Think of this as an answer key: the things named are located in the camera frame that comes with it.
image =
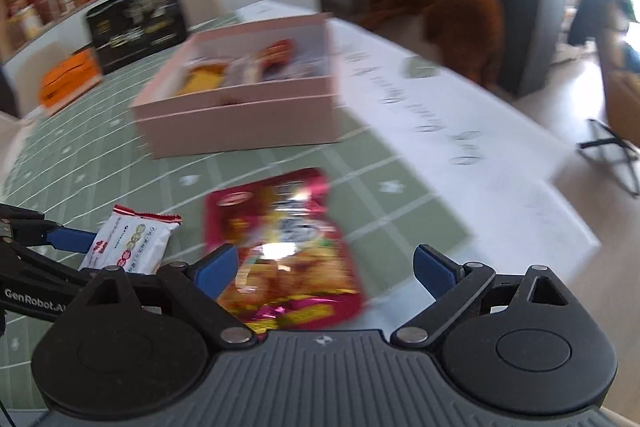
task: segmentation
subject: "white snack wrapper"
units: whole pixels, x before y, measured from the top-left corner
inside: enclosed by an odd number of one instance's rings
[[[141,214],[117,204],[100,227],[79,269],[122,266],[128,273],[154,274],[180,216]]]

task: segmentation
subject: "blue gripper pad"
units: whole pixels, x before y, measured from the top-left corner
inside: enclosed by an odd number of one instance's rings
[[[238,273],[238,250],[222,245],[191,265],[187,276],[207,296],[217,299]]]
[[[59,227],[47,233],[47,242],[56,250],[87,253],[94,243],[95,233]]]
[[[439,299],[464,277],[464,269],[428,245],[414,252],[414,275],[434,299]]]

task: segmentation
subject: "red snack bag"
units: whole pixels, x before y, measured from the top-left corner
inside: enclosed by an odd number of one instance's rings
[[[236,279],[218,303],[256,333],[333,326],[357,314],[362,292],[337,227],[324,214],[319,169],[207,196],[207,251],[238,247]]]

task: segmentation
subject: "table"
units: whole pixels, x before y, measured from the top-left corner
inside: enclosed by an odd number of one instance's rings
[[[263,2],[239,10],[238,18],[305,13]],[[319,166],[331,179],[330,216],[346,235],[369,298],[366,310],[341,328],[389,334],[433,302],[411,277],[418,243],[459,263],[480,260],[503,273],[545,263],[570,278],[597,247],[548,183],[570,149],[455,73],[404,78],[410,53],[348,23],[331,24],[344,104],[337,109],[340,143],[151,160],[127,107],[173,53],[167,50],[108,75],[39,124],[9,176],[8,203],[85,230],[97,229],[115,203],[179,213],[184,223],[164,259],[193,262],[204,253],[205,194]],[[39,251],[68,266],[81,261],[52,248]],[[12,409],[44,407],[29,364],[47,328],[8,316],[0,397]]]
[[[237,22],[229,17],[203,29]],[[207,193],[320,167],[330,180],[329,216],[344,233],[363,290],[374,303],[386,301],[396,285],[412,276],[414,248],[426,236],[449,255],[470,239],[434,190],[346,107],[336,108],[341,135],[336,144],[151,159],[128,107],[174,51],[108,74],[101,86],[39,123],[9,176],[7,202],[82,230],[97,230],[116,203],[180,214],[184,222],[169,241],[164,261],[193,263],[206,253],[202,216]],[[82,260],[80,254],[51,247],[36,250],[74,268]],[[369,317],[373,326],[393,327],[385,317],[372,316],[375,310],[370,306],[358,320]],[[49,324],[17,314],[8,314],[7,320],[0,339],[0,397],[12,409],[42,409],[30,357]]]

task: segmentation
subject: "white paper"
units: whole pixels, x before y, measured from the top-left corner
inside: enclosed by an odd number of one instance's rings
[[[302,14],[271,1],[239,12],[243,20]],[[344,104],[465,223],[474,235],[466,252],[499,273],[546,264],[569,281],[600,246],[551,184],[573,145],[446,68],[403,78],[411,52],[345,21],[331,27]],[[456,260],[469,261],[467,253]],[[388,297],[400,305],[402,295]]]

